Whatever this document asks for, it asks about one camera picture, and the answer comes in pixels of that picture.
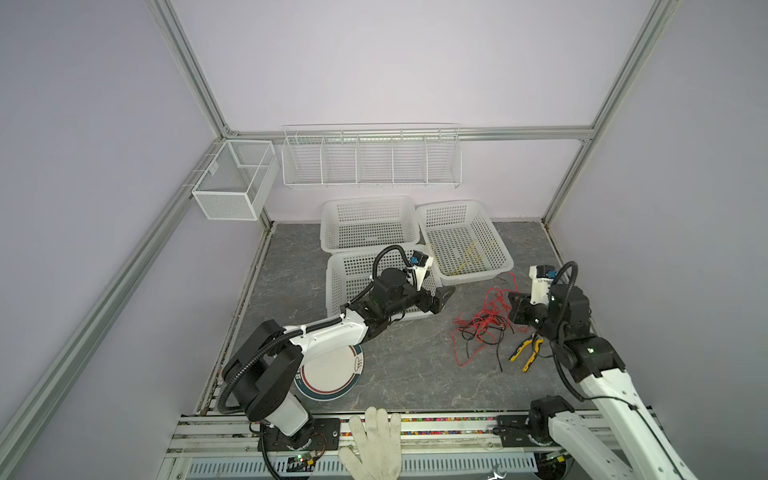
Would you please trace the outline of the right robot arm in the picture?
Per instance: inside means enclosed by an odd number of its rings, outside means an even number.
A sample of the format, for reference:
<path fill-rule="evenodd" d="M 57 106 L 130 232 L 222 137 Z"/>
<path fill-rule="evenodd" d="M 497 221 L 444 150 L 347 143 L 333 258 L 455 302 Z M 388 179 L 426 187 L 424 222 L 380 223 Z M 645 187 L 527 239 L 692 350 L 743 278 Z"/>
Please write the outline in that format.
<path fill-rule="evenodd" d="M 541 446 L 556 445 L 593 479 L 693 479 L 637 392 L 612 344 L 596 335 L 589 300 L 580 288 L 536 277 L 528 294 L 511 293 L 511 320 L 550 344 L 556 372 L 580 402 L 600 412 L 621 450 L 615 452 L 561 396 L 531 403 L 525 432 Z"/>

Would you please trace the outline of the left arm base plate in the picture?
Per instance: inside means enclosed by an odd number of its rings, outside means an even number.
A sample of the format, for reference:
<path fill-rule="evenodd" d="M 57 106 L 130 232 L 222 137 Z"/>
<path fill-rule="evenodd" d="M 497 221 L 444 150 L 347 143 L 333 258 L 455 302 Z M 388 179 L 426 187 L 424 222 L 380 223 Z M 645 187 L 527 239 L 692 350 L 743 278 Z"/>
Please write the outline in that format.
<path fill-rule="evenodd" d="M 335 417 L 313 417 L 292 436 L 283 434 L 272 425 L 261 429 L 262 444 L 268 452 L 336 451 L 341 437 L 341 419 Z"/>

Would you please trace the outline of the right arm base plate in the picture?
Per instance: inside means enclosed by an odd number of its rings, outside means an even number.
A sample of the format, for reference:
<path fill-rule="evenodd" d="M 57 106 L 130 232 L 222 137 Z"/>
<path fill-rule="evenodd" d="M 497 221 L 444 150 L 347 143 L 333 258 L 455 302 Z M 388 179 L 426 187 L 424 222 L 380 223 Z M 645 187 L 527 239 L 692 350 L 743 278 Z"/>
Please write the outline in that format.
<path fill-rule="evenodd" d="M 500 438 L 503 447 L 557 446 L 549 429 L 549 421 L 554 418 L 535 412 L 502 414 L 496 417 L 492 433 Z"/>

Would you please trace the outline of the white gloved hand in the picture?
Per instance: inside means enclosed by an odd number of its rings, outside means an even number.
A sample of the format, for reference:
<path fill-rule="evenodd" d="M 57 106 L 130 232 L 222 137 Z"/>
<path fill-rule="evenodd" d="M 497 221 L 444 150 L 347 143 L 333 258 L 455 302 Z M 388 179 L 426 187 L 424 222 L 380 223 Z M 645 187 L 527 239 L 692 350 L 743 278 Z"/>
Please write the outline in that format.
<path fill-rule="evenodd" d="M 402 472 L 401 415 L 369 407 L 363 417 L 349 419 L 358 453 L 338 450 L 344 468 L 355 480 L 397 480 Z"/>

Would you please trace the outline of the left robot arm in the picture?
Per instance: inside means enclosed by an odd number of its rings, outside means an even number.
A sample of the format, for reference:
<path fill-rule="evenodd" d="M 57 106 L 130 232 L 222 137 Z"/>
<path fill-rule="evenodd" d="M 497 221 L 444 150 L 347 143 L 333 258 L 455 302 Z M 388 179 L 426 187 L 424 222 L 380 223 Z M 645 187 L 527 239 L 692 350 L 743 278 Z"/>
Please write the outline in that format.
<path fill-rule="evenodd" d="M 418 275 L 425 271 L 388 268 L 325 319 L 286 327 L 263 322 L 223 368 L 216 411 L 242 412 L 249 421 L 265 421 L 286 437 L 311 433 L 313 418 L 291 392 L 296 374 L 322 355 L 376 338 L 410 308 L 441 312 L 456 288 L 423 288 Z"/>

